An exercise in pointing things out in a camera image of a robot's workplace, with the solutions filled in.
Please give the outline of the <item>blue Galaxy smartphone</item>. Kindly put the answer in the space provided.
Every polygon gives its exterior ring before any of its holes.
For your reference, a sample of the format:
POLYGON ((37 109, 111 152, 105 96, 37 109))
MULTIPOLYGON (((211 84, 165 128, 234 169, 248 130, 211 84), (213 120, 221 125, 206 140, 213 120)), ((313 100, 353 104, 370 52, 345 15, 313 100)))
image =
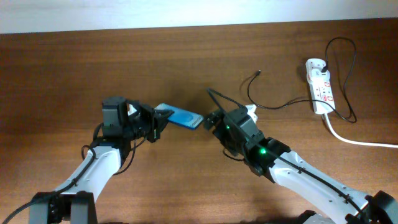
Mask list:
POLYGON ((165 103, 159 104, 155 109, 173 111, 174 113, 168 118, 168 121, 187 129, 196 129, 204 120, 204 117, 200 114, 183 110, 165 103))

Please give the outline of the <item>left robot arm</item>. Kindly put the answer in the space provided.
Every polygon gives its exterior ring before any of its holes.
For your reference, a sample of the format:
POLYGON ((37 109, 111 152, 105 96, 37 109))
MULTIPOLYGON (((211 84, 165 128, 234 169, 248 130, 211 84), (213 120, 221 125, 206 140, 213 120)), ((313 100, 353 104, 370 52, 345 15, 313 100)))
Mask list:
POLYGON ((106 183, 135 153, 137 139, 160 138, 173 111, 112 96, 103 100, 102 113, 103 122, 96 127, 83 162, 53 192, 34 196, 29 223, 97 223, 95 202, 106 183))

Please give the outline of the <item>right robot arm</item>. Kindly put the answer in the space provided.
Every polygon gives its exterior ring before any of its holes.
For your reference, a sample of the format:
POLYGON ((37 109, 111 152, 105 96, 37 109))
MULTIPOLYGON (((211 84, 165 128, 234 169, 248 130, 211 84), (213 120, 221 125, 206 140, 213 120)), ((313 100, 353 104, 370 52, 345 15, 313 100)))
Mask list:
POLYGON ((286 144, 265 137, 256 125, 256 114, 247 107, 229 113, 216 110, 205 117, 212 130, 232 155, 258 175, 283 186, 321 212, 305 212, 302 223, 397 223, 397 200, 379 191, 370 196, 348 187, 305 162, 286 144))

